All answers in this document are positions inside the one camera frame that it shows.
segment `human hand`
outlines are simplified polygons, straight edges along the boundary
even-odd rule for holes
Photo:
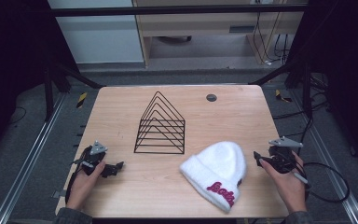
[[[293,155],[296,161],[302,167],[303,161],[297,156],[295,152]],[[293,173],[298,173],[296,169],[287,174],[277,172],[267,161],[260,159],[260,163],[266,170],[267,174],[273,179],[278,192],[283,199],[284,204],[289,211],[289,214],[298,211],[307,211],[305,205],[305,186]]]
[[[101,161],[95,167],[95,170],[91,175],[86,175],[83,170],[80,170],[77,173],[66,207],[79,211],[83,208],[83,203],[89,197],[92,189],[95,186],[95,183],[97,182],[98,176],[100,176],[101,172],[103,171],[104,166],[105,162]]]

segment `wrist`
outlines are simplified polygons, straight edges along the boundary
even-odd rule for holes
[[[69,201],[69,202],[66,204],[66,207],[67,207],[67,208],[70,208],[70,209],[73,209],[73,210],[77,210],[77,211],[81,211],[81,210],[82,210],[80,204],[71,203],[71,201]]]
[[[289,214],[292,214],[294,212],[307,212],[307,206],[305,204],[298,204],[298,205],[290,205],[288,204],[287,210],[289,211]]]

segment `beanie cuff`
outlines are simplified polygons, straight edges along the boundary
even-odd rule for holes
[[[180,170],[199,194],[227,213],[240,197],[238,183],[217,175],[194,155],[182,163]]]

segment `forearm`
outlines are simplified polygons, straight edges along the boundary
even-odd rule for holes
[[[54,224],[90,224],[92,217],[70,208],[61,208],[54,218]]]

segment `red embroidered text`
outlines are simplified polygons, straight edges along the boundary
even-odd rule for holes
[[[228,202],[229,206],[232,207],[232,205],[234,205],[234,199],[235,199],[234,192],[228,191],[226,189],[221,189],[220,188],[221,186],[222,186],[222,183],[214,182],[214,184],[212,184],[210,187],[208,187],[206,189],[222,195],[223,198],[225,198],[226,201]]]

